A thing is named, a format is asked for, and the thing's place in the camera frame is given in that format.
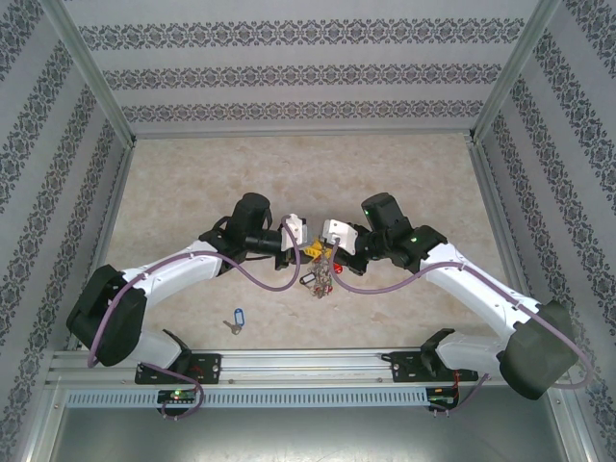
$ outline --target gray metal panel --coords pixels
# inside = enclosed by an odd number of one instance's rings
[[[493,387],[449,419],[403,407],[207,409],[172,423],[146,409],[66,409],[52,460],[566,459],[546,400]]]
[[[75,390],[66,407],[71,409],[136,409],[157,406],[158,390]],[[427,406],[425,387],[335,389],[207,390],[205,408],[390,407]],[[192,404],[170,404],[193,407]]]

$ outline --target wall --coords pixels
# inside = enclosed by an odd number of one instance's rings
[[[616,459],[615,8],[561,3],[482,140],[528,285],[571,310],[594,364],[578,397],[601,460]]]
[[[537,0],[65,2],[140,136],[472,128]]]
[[[0,461],[89,275],[123,146],[34,0],[0,1]]]

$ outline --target metal key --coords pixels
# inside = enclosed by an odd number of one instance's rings
[[[223,323],[229,326],[233,335],[238,335],[242,331],[242,327],[239,324],[232,324],[229,321],[223,321]]]

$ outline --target beige floor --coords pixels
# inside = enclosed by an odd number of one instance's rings
[[[360,203],[391,193],[413,225],[433,226],[504,280],[461,135],[139,141],[108,262],[131,268],[180,250],[246,192],[269,198],[274,222],[296,213],[314,234],[326,218],[364,223]],[[277,285],[293,273],[274,272],[273,261],[245,267]],[[381,261],[370,263],[363,278],[349,271],[342,277],[384,287],[409,274]],[[246,325],[234,336],[222,321],[238,307]],[[170,297],[147,312],[145,325],[170,329],[194,348],[410,347],[442,327],[490,332],[423,280],[387,295],[336,288],[317,300],[298,283],[285,293],[265,292],[236,271]]]

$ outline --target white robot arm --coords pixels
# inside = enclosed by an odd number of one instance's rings
[[[130,358],[183,372],[180,363],[188,362],[182,356],[190,356],[190,351],[168,331],[142,329],[145,311],[192,284],[231,270],[246,259],[248,252],[274,257],[277,270],[289,264],[300,265],[292,252],[293,239],[298,246],[306,244],[305,220],[296,215],[285,218],[292,237],[282,225],[270,230],[269,205],[262,195],[247,193],[231,217],[222,218],[212,230],[179,252],[138,268],[118,271],[106,265],[97,269],[66,321],[69,331],[93,348],[104,366]],[[110,316],[113,300],[116,305]]]
[[[307,263],[309,258],[305,262],[298,258],[298,249],[297,254],[291,252],[293,239],[299,245],[307,242],[305,220],[293,215],[286,218],[293,236],[280,228],[270,230],[269,205],[260,194],[248,193],[231,217],[222,218],[185,249],[139,268],[101,267],[68,317],[68,329],[105,366],[130,357],[183,373],[191,352],[170,332],[143,330],[145,310],[191,284],[224,274],[243,262],[248,252],[275,257],[277,270],[290,263]],[[462,301],[497,334],[471,337],[442,329],[422,346],[426,370],[434,375],[441,369],[500,374],[518,393],[537,399],[575,364],[578,355],[583,357],[573,352],[577,347],[570,341],[569,313],[557,302],[542,305],[518,294],[471,263],[431,227],[413,228],[396,200],[385,192],[367,199],[362,207],[372,230],[334,219],[325,222],[322,236],[334,244],[332,267],[335,261],[363,274],[370,260],[389,258],[414,276],[387,290],[360,290],[332,271],[339,284],[359,294],[378,294],[423,276]]]
[[[389,258],[414,276],[384,290],[355,289],[332,273],[334,280],[352,292],[373,295],[424,277],[458,298],[497,334],[472,337],[441,330],[422,346],[422,362],[429,371],[499,374],[521,395],[538,399],[578,356],[583,357],[571,342],[569,313],[559,303],[543,305],[517,293],[470,262],[431,227],[413,228],[385,192],[364,201],[362,208],[372,230],[334,219],[325,222],[322,235],[339,250],[334,261],[361,275],[370,260]]]

